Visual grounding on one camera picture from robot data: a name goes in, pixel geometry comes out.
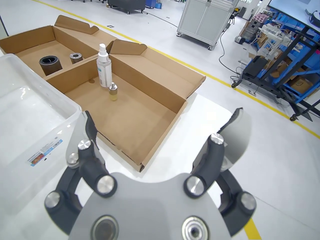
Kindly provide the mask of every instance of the silver metal plate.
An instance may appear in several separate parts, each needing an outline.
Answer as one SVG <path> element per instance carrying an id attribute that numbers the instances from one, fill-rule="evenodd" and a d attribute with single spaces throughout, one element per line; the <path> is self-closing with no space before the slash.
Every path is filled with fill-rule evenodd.
<path id="1" fill-rule="evenodd" d="M 93 224 L 104 215 L 117 221 L 117 240 L 183 240 L 183 222 L 191 216 L 207 224 L 209 239 L 231 240 L 208 193 L 196 200 L 185 195 L 183 183 L 189 175 L 179 174 L 160 183 L 142 183 L 113 173 L 118 182 L 116 193 L 107 199 L 93 193 L 80 212 L 69 240 L 91 239 Z"/>

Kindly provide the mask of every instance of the product label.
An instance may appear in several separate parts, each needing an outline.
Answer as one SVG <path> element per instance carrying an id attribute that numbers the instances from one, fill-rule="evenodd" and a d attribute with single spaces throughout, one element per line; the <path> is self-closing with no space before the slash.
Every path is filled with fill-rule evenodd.
<path id="1" fill-rule="evenodd" d="M 37 153 L 35 153 L 32 157 L 28 159 L 28 164 L 34 167 L 38 164 L 46 155 L 48 155 L 52 150 L 54 150 L 58 145 L 63 142 L 62 139 L 54 140 L 49 144 L 46 144 L 43 148 L 41 148 Z"/>
<path id="2" fill-rule="evenodd" d="M 104 88 L 107 87 L 107 79 L 106 79 L 106 72 L 105 68 L 102 66 L 98 66 L 98 75 L 100 80 L 100 85 Z"/>

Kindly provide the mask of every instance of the cardboard box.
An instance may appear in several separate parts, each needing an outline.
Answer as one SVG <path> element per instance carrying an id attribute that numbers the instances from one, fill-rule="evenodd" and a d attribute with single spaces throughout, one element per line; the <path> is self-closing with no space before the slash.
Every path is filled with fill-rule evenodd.
<path id="1" fill-rule="evenodd" d="M 64 70 L 72 66 L 70 54 L 81 53 L 85 61 L 98 53 L 100 43 L 108 45 L 115 39 L 96 26 L 90 27 L 87 23 L 60 15 L 54 26 L 48 25 L 1 39 L 0 47 L 7 54 L 17 55 L 44 78 L 45 73 L 39 64 L 42 57 L 57 56 Z"/>
<path id="2" fill-rule="evenodd" d="M 117 101 L 100 86 L 96 57 L 46 80 L 88 110 L 98 137 L 142 171 L 206 77 L 143 44 L 115 40 L 108 48 Z"/>
<path id="3" fill-rule="evenodd" d="M 281 63 L 278 65 L 277 69 L 271 73 L 271 76 L 272 76 L 273 78 L 279 78 L 280 75 L 281 75 L 281 73 L 282 73 L 283 71 L 285 71 L 285 69 L 286 69 L 288 66 L 289 66 L 289 65 L 288 65 L 285 61 L 281 61 Z M 305 70 L 302 69 L 302 68 L 299 68 L 299 69 L 297 70 L 297 72 L 304 72 L 304 71 L 305 71 Z M 285 81 L 285 83 L 287 83 L 289 80 L 294 80 L 296 76 L 297 76 L 297 75 L 292 75 L 289 79 L 287 79 L 287 80 Z"/>
<path id="4" fill-rule="evenodd" d="M 308 89 L 313 86 L 313 83 L 306 80 L 301 76 L 297 76 L 294 80 L 289 83 L 289 86 L 301 94 L 304 94 Z"/>

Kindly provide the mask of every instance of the translucent plastic container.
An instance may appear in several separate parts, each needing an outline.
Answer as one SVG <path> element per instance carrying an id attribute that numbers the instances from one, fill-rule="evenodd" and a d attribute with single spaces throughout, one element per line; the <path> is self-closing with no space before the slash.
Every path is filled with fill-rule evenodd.
<path id="1" fill-rule="evenodd" d="M 81 107 L 17 56 L 0 57 L 0 199 L 20 211 L 65 165 Z"/>

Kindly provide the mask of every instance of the electrical cable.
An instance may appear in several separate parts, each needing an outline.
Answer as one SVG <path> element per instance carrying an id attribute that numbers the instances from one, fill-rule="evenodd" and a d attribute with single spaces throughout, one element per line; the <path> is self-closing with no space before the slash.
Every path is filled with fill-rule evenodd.
<path id="1" fill-rule="evenodd" d="M 156 16 L 156 15 L 154 15 L 154 14 L 151 14 L 151 13 L 149 13 L 149 12 L 145 12 L 145 11 L 143 11 L 146 15 L 152 15 L 152 16 L 154 16 L 154 17 L 156 17 L 156 18 L 159 18 L 159 19 L 161 19 L 162 21 L 165 21 L 165 22 L 167 22 L 167 23 L 169 23 L 170 25 L 173 25 L 173 26 L 175 26 L 176 28 L 178 28 L 176 25 L 174 25 L 173 23 L 170 23 L 169 21 L 167 21 L 167 20 L 164 20 L 164 19 L 162 19 L 162 18 L 160 18 L 160 17 L 158 17 L 158 16 Z"/>
<path id="2" fill-rule="evenodd" d="M 255 93 L 257 92 L 257 90 L 259 89 L 259 87 L 260 87 L 260 86 L 258 86 L 258 88 L 256 89 L 256 91 L 255 91 L 253 94 L 255 94 Z"/>
<path id="3" fill-rule="evenodd" d="M 224 65 L 222 62 L 221 62 L 221 58 L 225 55 L 225 51 L 224 51 L 224 47 L 223 47 L 223 44 L 222 44 L 222 41 L 221 41 L 221 38 L 223 36 L 223 34 L 225 33 L 226 31 L 223 31 L 221 36 L 220 36 L 220 43 L 221 43 L 221 46 L 222 46 L 222 49 L 223 49 L 223 55 L 219 57 L 219 62 L 221 63 L 222 66 L 224 66 L 226 69 L 228 69 L 229 71 L 232 71 L 233 73 L 237 74 L 237 75 L 240 75 L 240 73 L 237 73 L 236 71 L 233 71 L 232 69 L 228 68 L 226 65 Z"/>

